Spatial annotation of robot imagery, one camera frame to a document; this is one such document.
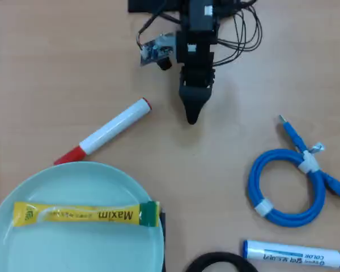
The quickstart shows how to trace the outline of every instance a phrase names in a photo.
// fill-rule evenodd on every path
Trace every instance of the black ring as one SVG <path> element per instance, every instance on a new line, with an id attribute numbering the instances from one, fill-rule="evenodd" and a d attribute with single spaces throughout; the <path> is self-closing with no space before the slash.
<path id="1" fill-rule="evenodd" d="M 205 268 L 217 262 L 229 262 L 239 272 L 258 272 L 246 259 L 229 252 L 211 252 L 201 255 L 189 265 L 185 272 L 202 272 Z"/>

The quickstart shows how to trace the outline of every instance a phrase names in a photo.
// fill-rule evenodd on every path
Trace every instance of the wooden table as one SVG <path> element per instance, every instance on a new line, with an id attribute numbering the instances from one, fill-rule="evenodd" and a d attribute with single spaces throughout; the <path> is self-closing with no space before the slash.
<path id="1" fill-rule="evenodd" d="M 319 162 L 340 179 L 340 0 L 259 0 L 261 47 L 216 70 L 194 126 L 177 94 L 179 68 L 139 67 L 135 34 L 147 16 L 128 15 L 126 5 L 0 0 L 0 202 L 145 96 L 153 112 L 89 159 L 125 171 L 162 201 L 169 272 L 210 250 L 238 253 L 242 239 L 340 250 L 339 198 L 328 193 L 312 224 L 288 229 L 260 218 L 245 191 L 254 159 L 289 147 L 276 129 L 280 113 L 309 145 L 326 145 Z M 158 19 L 143 40 L 172 30 Z M 220 35 L 233 34 L 229 20 Z M 280 210 L 309 205 L 306 178 L 287 163 L 269 165 L 261 182 Z M 254 264 L 260 272 L 320 271 Z"/>

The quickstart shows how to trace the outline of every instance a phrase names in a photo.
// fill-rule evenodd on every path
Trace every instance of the blue usb cable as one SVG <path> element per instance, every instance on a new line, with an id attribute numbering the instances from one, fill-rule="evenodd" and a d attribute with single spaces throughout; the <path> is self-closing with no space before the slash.
<path id="1" fill-rule="evenodd" d="M 248 194 L 257 212 L 274 224 L 284 227 L 300 227 L 310 223 L 322 210 L 325 202 L 326 187 L 340 196 L 340 181 L 320 170 L 316 159 L 311 155 L 296 130 L 280 116 L 283 128 L 300 151 L 275 149 L 263 153 L 254 162 L 248 179 Z M 273 208 L 272 203 L 260 190 L 260 175 L 264 166 L 273 160 L 285 160 L 299 167 L 310 179 L 314 190 L 314 203 L 300 214 L 285 214 Z"/>

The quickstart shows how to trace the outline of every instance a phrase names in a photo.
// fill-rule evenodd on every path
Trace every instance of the plate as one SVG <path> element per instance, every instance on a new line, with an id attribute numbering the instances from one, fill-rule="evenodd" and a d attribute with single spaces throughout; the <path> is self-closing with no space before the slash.
<path id="1" fill-rule="evenodd" d="M 15 201 L 124 206 L 149 200 L 133 178 L 105 164 L 81 161 L 43 170 L 0 205 L 0 272 L 161 272 L 161 226 L 103 222 L 12 226 Z"/>

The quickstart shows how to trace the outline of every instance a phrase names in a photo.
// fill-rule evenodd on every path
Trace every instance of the white marker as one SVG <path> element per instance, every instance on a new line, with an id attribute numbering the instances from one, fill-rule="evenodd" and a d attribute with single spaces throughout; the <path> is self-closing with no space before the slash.
<path id="1" fill-rule="evenodd" d="M 336 250 L 263 243 L 252 240 L 244 241 L 243 257 L 245 259 L 289 264 L 340 267 L 340 252 Z"/>
<path id="2" fill-rule="evenodd" d="M 99 130 L 81 141 L 78 146 L 74 147 L 66 155 L 56 160 L 54 164 L 57 165 L 83 160 L 85 156 L 92 154 L 102 145 L 114 138 L 120 132 L 127 129 L 130 125 L 150 111 L 150 103 L 145 98 L 141 98 L 127 110 L 120 113 Z"/>

